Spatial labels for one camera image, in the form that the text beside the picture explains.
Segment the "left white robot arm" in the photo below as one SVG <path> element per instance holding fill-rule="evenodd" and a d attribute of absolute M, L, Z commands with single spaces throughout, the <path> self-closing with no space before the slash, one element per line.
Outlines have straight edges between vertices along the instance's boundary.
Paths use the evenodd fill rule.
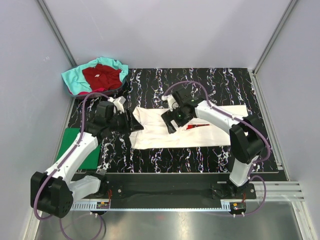
<path fill-rule="evenodd" d="M 73 203 L 89 195 L 103 198 L 109 192 L 107 178 L 101 173 L 92 173 L 77 181 L 72 178 L 104 139 L 115 132 L 130 134 L 143 130 L 132 111 L 124 107 L 125 101 L 123 96 L 100 101 L 95 114 L 88 121 L 82 121 L 79 133 L 62 156 L 45 172 L 32 175 L 30 206 L 38 220 L 44 220 L 39 212 L 62 219 Z"/>

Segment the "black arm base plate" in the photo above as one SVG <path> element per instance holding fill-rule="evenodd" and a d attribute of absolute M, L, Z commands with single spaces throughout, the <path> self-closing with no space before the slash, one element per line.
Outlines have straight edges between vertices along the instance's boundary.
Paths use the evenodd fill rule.
<path fill-rule="evenodd" d="M 112 210 L 218 209 L 223 200 L 257 198 L 252 183 L 235 187 L 227 173 L 107 173 L 87 199 L 110 198 Z"/>

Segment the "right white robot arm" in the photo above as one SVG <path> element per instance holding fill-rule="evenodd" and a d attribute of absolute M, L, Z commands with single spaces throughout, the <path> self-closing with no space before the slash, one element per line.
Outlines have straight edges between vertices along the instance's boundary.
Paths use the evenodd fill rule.
<path fill-rule="evenodd" d="M 253 165 L 261 152 L 267 148 L 267 140 L 257 130 L 254 117 L 240 117 L 223 110 L 207 99 L 192 97 L 177 90 L 170 95 L 163 95 L 161 100 L 167 102 L 169 110 L 161 115 L 169 134 L 176 128 L 183 127 L 192 119 L 207 121 L 229 135 L 230 148 L 234 156 L 232 171 L 225 190 L 232 198 L 239 198 L 249 183 Z"/>

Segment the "white printed t-shirt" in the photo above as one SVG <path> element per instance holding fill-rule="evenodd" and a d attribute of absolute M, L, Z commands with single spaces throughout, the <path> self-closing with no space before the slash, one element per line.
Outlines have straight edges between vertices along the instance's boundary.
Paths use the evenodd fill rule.
<path fill-rule="evenodd" d="M 232 115 L 227 117 L 217 112 L 218 117 L 212 117 L 212 109 L 205 119 L 193 118 L 187 124 L 179 127 L 171 121 L 174 133 L 169 133 L 162 115 L 173 112 L 168 108 L 142 108 L 136 107 L 133 111 L 135 119 L 143 126 L 143 130 L 130 134 L 131 146 L 137 150 L 160 148 L 192 148 L 229 146 L 231 144 L 229 129 L 237 125 L 237 119 L 248 116 L 245 105 L 220 106 L 219 109 Z"/>

